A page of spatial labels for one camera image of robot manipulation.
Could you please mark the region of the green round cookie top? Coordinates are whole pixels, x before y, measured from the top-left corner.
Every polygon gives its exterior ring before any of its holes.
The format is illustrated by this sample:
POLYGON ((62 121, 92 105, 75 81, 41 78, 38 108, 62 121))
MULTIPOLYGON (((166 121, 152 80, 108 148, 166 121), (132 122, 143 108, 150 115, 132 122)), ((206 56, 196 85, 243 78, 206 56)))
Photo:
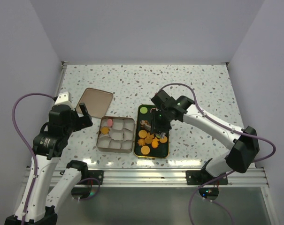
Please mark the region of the green round cookie top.
POLYGON ((139 111, 140 111, 141 114, 147 114, 148 113, 148 108, 143 106, 143 107, 140 108, 139 111))

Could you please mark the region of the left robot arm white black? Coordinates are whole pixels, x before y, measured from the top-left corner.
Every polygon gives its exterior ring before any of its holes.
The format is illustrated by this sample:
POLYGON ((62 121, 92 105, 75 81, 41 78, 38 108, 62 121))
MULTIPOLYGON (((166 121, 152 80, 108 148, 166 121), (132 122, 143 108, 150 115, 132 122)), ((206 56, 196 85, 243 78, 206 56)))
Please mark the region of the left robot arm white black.
POLYGON ((58 211, 73 187, 88 181, 87 163, 71 160, 63 177, 49 191, 55 168, 71 134, 92 126, 92 119, 84 103, 83 116, 69 105, 55 105, 49 112, 49 120, 33 140, 31 171, 21 203, 5 220, 7 225, 54 225, 58 211))

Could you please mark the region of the metal tongs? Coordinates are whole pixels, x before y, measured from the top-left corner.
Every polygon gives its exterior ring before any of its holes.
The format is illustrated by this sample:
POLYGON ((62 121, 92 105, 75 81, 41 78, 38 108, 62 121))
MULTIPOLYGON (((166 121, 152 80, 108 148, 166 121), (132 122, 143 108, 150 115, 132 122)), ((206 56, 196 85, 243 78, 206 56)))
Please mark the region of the metal tongs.
POLYGON ((148 125, 144 125, 142 126, 140 124, 140 127, 144 130, 146 130, 147 132, 149 132, 150 134, 154 134, 156 137, 158 137, 159 139, 160 138, 163 138, 167 135, 166 132, 162 132, 162 131, 159 131, 158 129, 156 129, 155 127, 152 127, 152 125, 148 126, 148 125))

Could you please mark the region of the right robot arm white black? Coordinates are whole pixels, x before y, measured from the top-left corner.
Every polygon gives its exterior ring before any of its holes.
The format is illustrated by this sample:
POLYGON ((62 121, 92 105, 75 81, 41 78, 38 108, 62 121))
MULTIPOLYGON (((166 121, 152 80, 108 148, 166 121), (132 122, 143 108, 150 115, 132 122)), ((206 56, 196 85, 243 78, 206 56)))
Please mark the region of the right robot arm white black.
POLYGON ((250 126, 230 125, 202 110, 196 101, 186 96, 174 99, 164 90, 157 92, 151 101, 156 108, 152 119, 153 132, 167 133, 171 121, 177 120, 199 128, 228 149, 227 153, 209 159, 193 176, 201 184, 211 184, 218 176, 230 171, 245 173, 259 152, 256 130, 250 126))

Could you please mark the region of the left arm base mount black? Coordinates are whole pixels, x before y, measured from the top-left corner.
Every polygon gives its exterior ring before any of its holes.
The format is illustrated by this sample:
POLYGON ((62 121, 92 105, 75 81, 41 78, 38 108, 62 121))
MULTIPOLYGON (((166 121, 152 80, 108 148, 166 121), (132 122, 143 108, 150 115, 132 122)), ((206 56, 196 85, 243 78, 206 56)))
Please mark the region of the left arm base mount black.
POLYGON ((86 178, 81 179, 71 190, 74 199, 80 201, 88 201, 93 199, 100 192, 103 184, 103 170, 89 170, 86 178))

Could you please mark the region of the pink round cookie top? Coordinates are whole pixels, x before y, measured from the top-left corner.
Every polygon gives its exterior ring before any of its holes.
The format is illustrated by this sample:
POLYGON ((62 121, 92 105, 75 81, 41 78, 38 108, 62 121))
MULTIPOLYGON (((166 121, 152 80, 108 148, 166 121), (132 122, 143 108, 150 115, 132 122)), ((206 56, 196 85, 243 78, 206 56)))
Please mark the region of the pink round cookie top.
POLYGON ((112 127, 113 126, 113 120, 112 119, 108 119, 107 120, 107 126, 108 127, 112 127))

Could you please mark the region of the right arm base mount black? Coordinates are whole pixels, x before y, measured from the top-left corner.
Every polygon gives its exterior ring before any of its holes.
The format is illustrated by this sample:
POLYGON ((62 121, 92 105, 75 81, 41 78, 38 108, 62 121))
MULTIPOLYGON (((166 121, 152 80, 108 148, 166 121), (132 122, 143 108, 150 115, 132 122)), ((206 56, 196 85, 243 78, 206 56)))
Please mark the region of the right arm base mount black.
POLYGON ((198 190, 199 195, 209 200, 215 200, 219 196, 220 185, 228 185, 229 183, 226 176, 212 181, 215 178, 201 170, 187 170, 185 177, 187 185, 201 186, 198 190))

